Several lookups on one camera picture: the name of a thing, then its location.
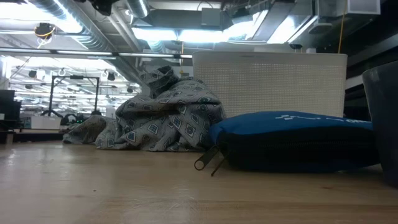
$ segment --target desk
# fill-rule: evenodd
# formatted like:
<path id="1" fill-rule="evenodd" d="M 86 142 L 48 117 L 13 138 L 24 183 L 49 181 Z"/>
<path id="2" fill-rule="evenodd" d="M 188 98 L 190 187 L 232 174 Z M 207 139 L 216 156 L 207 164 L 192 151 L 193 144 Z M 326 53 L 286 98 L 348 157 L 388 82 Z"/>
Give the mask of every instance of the desk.
<path id="1" fill-rule="evenodd" d="M 0 146 L 0 223 L 397 223 L 380 167 L 336 174 L 243 172 L 197 153 Z"/>

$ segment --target white panel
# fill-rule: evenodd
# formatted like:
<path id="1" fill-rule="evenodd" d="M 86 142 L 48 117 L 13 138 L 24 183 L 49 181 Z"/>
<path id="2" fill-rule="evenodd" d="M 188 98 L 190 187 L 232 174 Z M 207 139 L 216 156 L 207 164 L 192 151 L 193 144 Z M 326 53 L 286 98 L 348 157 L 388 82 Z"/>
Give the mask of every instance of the white panel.
<path id="1" fill-rule="evenodd" d="M 197 52 L 193 72 L 229 117 L 294 110 L 342 116 L 347 55 Z"/>

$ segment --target blue pouch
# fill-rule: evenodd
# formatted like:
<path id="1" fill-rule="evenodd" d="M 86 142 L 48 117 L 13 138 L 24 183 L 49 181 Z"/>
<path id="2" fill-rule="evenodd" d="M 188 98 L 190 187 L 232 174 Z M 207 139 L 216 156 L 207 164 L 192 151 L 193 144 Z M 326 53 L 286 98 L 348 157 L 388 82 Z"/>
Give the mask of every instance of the blue pouch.
<path id="1" fill-rule="evenodd" d="M 218 151 L 232 167 L 246 170 L 335 172 L 379 163 L 369 121 L 268 111 L 228 118 L 209 134 L 215 146 L 195 162 L 198 170 Z"/>

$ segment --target wooden table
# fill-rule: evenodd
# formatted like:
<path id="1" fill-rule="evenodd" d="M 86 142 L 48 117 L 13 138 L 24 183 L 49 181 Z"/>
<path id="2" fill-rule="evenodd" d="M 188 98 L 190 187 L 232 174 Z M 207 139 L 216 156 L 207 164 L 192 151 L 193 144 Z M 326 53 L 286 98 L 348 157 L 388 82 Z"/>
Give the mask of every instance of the wooden table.
<path id="1" fill-rule="evenodd" d="M 193 168 L 196 153 L 0 146 L 0 223 L 398 223 L 379 167 L 337 174 Z"/>

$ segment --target gray patterned fabric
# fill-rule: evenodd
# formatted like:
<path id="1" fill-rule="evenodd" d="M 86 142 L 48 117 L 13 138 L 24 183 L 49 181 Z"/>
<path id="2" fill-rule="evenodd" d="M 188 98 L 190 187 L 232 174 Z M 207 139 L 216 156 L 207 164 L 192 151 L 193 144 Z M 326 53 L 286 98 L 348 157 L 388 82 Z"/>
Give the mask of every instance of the gray patterned fabric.
<path id="1" fill-rule="evenodd" d="M 116 110 L 116 119 L 92 116 L 64 135 L 64 142 L 144 151 L 202 151 L 211 146 L 209 127 L 225 115 L 201 80 L 179 80 L 170 67 L 140 79 L 155 98 L 137 95 L 127 100 Z"/>

